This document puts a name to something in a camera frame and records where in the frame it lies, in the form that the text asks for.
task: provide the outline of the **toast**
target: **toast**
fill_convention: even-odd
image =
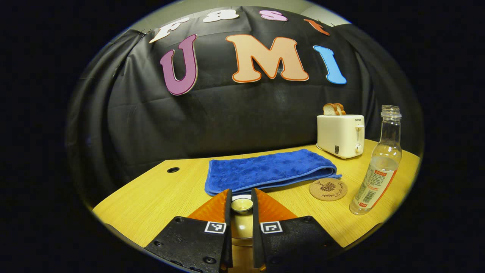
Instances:
[[[345,116],[343,105],[340,103],[327,103],[323,106],[325,116]]]

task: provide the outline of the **purple letter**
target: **purple letter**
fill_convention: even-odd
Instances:
[[[273,10],[262,10],[259,12],[259,14],[261,14],[261,17],[266,20],[288,21],[288,19],[284,17],[280,12]]]
[[[163,77],[165,78],[165,84],[168,91],[173,95],[182,95],[190,91],[197,81],[197,60],[195,59],[194,41],[197,38],[197,34],[190,35],[185,38],[178,48],[183,51],[183,58],[185,61],[185,77],[181,80],[175,78],[174,63],[172,57],[175,50],[167,52],[160,64],[163,67]]]

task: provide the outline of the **table surface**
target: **table surface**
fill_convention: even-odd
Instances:
[[[263,191],[296,216],[313,216],[340,246],[345,247],[377,224],[385,222],[401,204],[417,175],[420,158],[403,151],[399,170],[376,207],[365,215],[352,214],[349,204],[362,183],[376,144],[366,139],[363,153],[348,159],[321,151],[316,145],[306,145],[252,154],[165,160],[101,201],[93,212],[103,223],[112,225],[127,238],[145,247],[173,217],[187,217],[211,198],[204,191],[209,160],[240,159],[308,149],[335,164],[337,174],[342,174],[340,180],[348,187],[343,198],[331,202],[314,198],[309,192],[309,185],[314,180]],[[172,167],[179,167],[180,170],[168,173],[167,170]],[[230,273],[259,272],[252,268],[252,247],[233,246],[233,264]]]

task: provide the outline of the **coaster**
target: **coaster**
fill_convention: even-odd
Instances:
[[[316,199],[335,201],[347,194],[347,185],[335,178],[323,178],[310,185],[310,193]]]

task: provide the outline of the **white letter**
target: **white letter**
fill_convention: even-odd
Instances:
[[[219,20],[234,19],[239,17],[235,10],[218,10],[207,14],[207,17],[202,20],[204,23],[215,22]]]
[[[151,44],[155,41],[162,39],[163,37],[167,37],[170,34],[170,32],[168,32],[169,30],[176,30],[180,26],[180,23],[187,22],[189,19],[189,17],[185,17],[184,19],[180,19],[171,24],[161,27],[155,38],[151,39],[148,43]]]

